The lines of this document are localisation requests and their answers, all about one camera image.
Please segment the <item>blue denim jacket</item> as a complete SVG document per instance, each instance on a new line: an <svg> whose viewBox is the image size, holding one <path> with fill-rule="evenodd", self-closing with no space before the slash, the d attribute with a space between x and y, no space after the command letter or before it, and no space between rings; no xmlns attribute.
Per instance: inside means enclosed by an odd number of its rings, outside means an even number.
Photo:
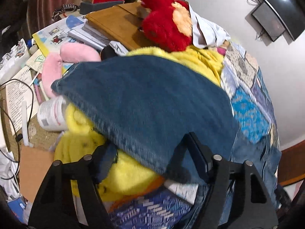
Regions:
<svg viewBox="0 0 305 229"><path fill-rule="evenodd" d="M82 62L54 81L52 90L80 109L94 127L142 165L166 177L168 135L194 132L227 160L250 160L274 207L281 153L269 136L251 143L233 117L227 93L201 74L151 55Z"/></svg>

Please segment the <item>patchwork blue bedspread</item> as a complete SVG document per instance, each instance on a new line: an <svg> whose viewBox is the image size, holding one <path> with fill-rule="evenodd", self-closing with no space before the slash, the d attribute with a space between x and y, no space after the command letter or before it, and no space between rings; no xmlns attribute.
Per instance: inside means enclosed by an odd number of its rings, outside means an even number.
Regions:
<svg viewBox="0 0 305 229"><path fill-rule="evenodd" d="M137 55L165 58L206 77L227 93L233 117L240 123L242 133L251 143L269 136L270 144L279 147L273 106L262 73L244 50L234 44L228 45L225 54L195 46L188 46L178 52L146 47L130 51L125 56Z"/></svg>

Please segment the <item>black wall television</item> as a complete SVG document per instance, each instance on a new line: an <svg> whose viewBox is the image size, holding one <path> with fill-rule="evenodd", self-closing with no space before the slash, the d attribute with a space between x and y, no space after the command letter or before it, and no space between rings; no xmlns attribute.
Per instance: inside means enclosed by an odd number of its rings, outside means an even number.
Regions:
<svg viewBox="0 0 305 229"><path fill-rule="evenodd" d="M296 0L263 0L279 17L295 41L304 32L304 11Z"/></svg>

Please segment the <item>dark grey box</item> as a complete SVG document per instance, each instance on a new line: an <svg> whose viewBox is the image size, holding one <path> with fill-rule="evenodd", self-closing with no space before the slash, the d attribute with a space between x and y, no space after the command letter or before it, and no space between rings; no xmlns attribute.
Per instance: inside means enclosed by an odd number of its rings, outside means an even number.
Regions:
<svg viewBox="0 0 305 229"><path fill-rule="evenodd" d="M80 11L81 15L86 15L90 12L95 12L103 9L107 9L116 5L123 4L125 1L112 1L112 2L103 2L103 3L88 3L88 2L81 2L80 4Z"/></svg>

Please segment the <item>small black wall monitor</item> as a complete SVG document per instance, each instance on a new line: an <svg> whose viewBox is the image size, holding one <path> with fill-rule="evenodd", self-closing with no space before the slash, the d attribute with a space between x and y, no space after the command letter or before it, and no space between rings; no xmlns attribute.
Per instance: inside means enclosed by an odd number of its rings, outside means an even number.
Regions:
<svg viewBox="0 0 305 229"><path fill-rule="evenodd" d="M272 42L275 42L285 32L282 22L265 2L256 7L252 16L261 25Z"/></svg>

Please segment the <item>white plastic bottle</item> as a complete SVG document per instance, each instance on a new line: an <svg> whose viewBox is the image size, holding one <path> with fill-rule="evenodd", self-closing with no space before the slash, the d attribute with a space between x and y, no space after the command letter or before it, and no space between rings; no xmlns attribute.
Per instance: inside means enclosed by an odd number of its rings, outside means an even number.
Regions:
<svg viewBox="0 0 305 229"><path fill-rule="evenodd" d="M42 102L38 108L37 120L46 131L59 132L68 130L65 112L69 102L64 96L57 96Z"/></svg>

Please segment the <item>red plush toy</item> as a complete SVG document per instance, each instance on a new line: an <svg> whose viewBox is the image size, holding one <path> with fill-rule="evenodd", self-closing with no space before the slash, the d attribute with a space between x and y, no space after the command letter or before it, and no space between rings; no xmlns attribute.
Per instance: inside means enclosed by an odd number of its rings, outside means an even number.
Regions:
<svg viewBox="0 0 305 229"><path fill-rule="evenodd" d="M141 0L149 10L142 21L145 37L167 52L184 51L192 43L189 4L182 0Z"/></svg>

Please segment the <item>white shirt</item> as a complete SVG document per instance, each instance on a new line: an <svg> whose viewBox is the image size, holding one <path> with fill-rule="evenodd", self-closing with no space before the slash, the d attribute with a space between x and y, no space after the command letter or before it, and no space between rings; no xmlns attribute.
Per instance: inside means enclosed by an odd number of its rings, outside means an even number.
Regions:
<svg viewBox="0 0 305 229"><path fill-rule="evenodd" d="M192 21L192 43L195 47L220 47L225 41L230 41L231 36L218 24L202 18L189 6Z"/></svg>

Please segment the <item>stack of books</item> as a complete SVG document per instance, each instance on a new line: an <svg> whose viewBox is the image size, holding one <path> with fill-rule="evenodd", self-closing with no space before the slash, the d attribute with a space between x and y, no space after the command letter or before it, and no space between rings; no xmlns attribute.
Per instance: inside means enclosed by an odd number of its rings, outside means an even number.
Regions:
<svg viewBox="0 0 305 229"><path fill-rule="evenodd" d="M90 30L86 26L87 24L83 23L73 27L68 32L68 36L99 51L102 51L109 45L110 40L106 36L102 35L95 29Z"/></svg>

